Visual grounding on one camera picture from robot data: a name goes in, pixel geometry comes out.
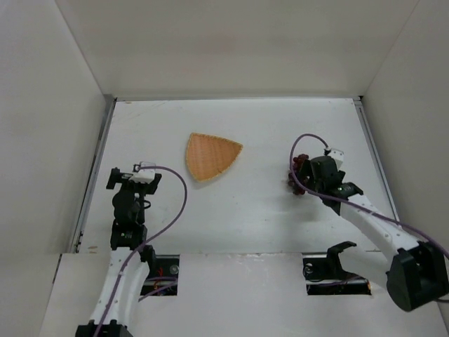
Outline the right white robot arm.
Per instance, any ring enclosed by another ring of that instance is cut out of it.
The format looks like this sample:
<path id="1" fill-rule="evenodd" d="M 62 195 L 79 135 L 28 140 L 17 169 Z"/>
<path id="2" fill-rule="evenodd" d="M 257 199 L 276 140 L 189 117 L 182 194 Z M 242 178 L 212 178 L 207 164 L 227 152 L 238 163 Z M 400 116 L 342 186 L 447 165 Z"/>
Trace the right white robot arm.
<path id="1" fill-rule="evenodd" d="M 383 216 L 361 188 L 344 181 L 329 154 L 290 161 L 289 179 L 301 191 L 319 197 L 338 216 L 357 227 L 384 255 L 381 284 L 406 312 L 448 295 L 448 272 L 441 248 L 423 241 Z"/>

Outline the aluminium frame rail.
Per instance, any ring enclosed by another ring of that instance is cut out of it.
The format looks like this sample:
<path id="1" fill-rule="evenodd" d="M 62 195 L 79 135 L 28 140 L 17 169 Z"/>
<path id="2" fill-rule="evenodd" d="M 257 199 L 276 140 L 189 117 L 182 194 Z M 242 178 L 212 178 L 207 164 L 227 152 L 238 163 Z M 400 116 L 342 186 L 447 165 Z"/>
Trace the aluminium frame rail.
<path id="1" fill-rule="evenodd" d="M 98 179 L 98 172 L 100 170 L 102 156 L 107 142 L 107 136 L 112 122 L 114 108 L 116 105 L 116 97 L 114 97 L 112 94 L 103 95 L 103 98 L 105 99 L 105 109 L 102 114 L 102 123 L 100 125 L 98 138 L 95 144 L 95 151 L 93 153 L 93 159 L 88 174 L 86 188 L 84 190 L 83 198 L 79 206 L 78 215 L 76 216 L 74 221 L 72 237 L 67 247 L 68 253 L 79 252 L 79 247 L 81 245 L 81 241 L 83 238 L 84 228 L 86 226 L 88 211 L 91 206 L 91 201 L 95 190 L 95 184 Z"/>
<path id="2" fill-rule="evenodd" d="M 387 177 L 384 172 L 384 168 L 382 166 L 382 162 L 380 160 L 379 153 L 376 148 L 376 144 L 373 138 L 372 131 L 370 130 L 370 125 L 368 123 L 368 118 L 366 116 L 366 112 L 362 102 L 362 96 L 358 96 L 353 99 L 354 107 L 356 109 L 357 116 L 361 123 L 361 127 L 363 129 L 364 136 L 366 138 L 366 142 L 368 144 L 368 149 L 370 151 L 371 158 L 373 160 L 377 179 L 380 182 L 381 190 L 383 193 L 383 199 L 388 203 L 389 214 L 393 219 L 399 220 L 398 211 L 389 187 L 389 183 L 387 181 Z"/>

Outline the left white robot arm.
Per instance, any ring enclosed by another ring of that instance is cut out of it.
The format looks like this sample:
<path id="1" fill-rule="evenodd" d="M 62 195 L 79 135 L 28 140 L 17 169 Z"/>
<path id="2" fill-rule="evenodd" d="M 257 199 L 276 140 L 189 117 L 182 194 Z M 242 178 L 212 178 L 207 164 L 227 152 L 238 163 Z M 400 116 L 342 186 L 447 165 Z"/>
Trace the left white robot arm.
<path id="1" fill-rule="evenodd" d="M 79 325 L 76 336 L 131 336 L 130 323 L 138 296 L 149 274 L 152 256 L 147 240 L 145 210 L 151 206 L 145 199 L 154 194 L 162 178 L 153 163 L 140 162 L 131 173 L 113 168 L 107 182 L 112 190 L 120 189 L 112 199 L 114 222 L 110 238 L 109 267 L 100 297 L 89 322 Z"/>

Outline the dark red grape bunch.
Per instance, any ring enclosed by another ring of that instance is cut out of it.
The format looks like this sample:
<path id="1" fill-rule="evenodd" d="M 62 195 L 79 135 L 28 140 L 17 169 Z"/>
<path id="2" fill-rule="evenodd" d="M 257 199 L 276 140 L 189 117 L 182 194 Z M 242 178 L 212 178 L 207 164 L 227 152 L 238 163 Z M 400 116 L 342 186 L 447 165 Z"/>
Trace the dark red grape bunch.
<path id="1" fill-rule="evenodd" d="M 307 187 L 310 175 L 311 175 L 311 167 L 309 162 L 308 154 L 299 154 L 296 157 L 293 157 L 291 160 L 292 170 L 288 174 L 288 186 L 292 188 L 294 195 L 304 195 L 306 190 L 300 187 L 296 180 L 298 180 L 301 185 Z"/>

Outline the right aluminium frame rail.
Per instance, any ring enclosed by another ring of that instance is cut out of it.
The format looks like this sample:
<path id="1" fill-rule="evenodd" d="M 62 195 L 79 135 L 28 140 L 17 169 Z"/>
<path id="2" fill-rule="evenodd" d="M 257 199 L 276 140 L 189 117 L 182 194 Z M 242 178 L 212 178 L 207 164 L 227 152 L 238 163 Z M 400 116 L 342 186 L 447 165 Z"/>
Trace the right aluminium frame rail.
<path id="1" fill-rule="evenodd" d="M 370 151 L 371 158 L 373 160 L 377 179 L 380 182 L 381 190 L 383 193 L 383 199 L 388 203 L 389 214 L 393 219 L 399 220 L 398 211 L 389 187 L 389 183 L 387 181 L 387 177 L 384 172 L 384 168 L 382 166 L 382 162 L 380 160 L 379 153 L 376 148 L 376 144 L 373 138 L 372 131 L 370 130 L 370 125 L 368 123 L 368 118 L 366 116 L 366 112 L 362 102 L 362 96 L 358 96 L 353 99 L 354 107 L 356 109 L 357 116 L 361 123 L 361 127 L 363 129 L 364 136 L 366 138 L 366 142 L 368 144 L 368 149 Z"/>

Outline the left aluminium frame rail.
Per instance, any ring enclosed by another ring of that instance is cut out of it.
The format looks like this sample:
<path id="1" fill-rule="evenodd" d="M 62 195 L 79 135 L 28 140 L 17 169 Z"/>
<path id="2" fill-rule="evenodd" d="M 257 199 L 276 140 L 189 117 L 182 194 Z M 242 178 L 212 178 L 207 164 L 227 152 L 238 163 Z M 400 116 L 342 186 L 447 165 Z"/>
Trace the left aluminium frame rail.
<path id="1" fill-rule="evenodd" d="M 84 228 L 86 226 L 88 211 L 91 206 L 91 201 L 95 190 L 95 184 L 98 179 L 98 172 L 100 170 L 102 156 L 107 142 L 107 136 L 112 122 L 114 108 L 116 105 L 116 97 L 114 97 L 112 94 L 103 95 L 103 98 L 105 99 L 105 109 L 102 114 L 102 123 L 100 125 L 98 138 L 95 144 L 95 151 L 93 153 L 93 159 L 88 174 L 86 188 L 84 190 L 83 198 L 79 206 L 78 215 L 76 216 L 74 221 L 72 237 L 67 247 L 68 253 L 79 252 L 79 247 L 81 245 L 81 241 L 83 238 Z"/>

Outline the woven triangular bamboo basket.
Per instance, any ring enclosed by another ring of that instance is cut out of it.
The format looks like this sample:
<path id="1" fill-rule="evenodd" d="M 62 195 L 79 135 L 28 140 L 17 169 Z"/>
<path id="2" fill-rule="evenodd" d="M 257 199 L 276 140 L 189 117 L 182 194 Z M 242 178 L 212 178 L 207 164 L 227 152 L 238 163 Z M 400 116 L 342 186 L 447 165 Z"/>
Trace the woven triangular bamboo basket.
<path id="1" fill-rule="evenodd" d="M 187 142 L 186 165 L 197 182 L 206 182 L 227 171 L 242 149 L 242 144 L 227 138 L 191 133 Z"/>

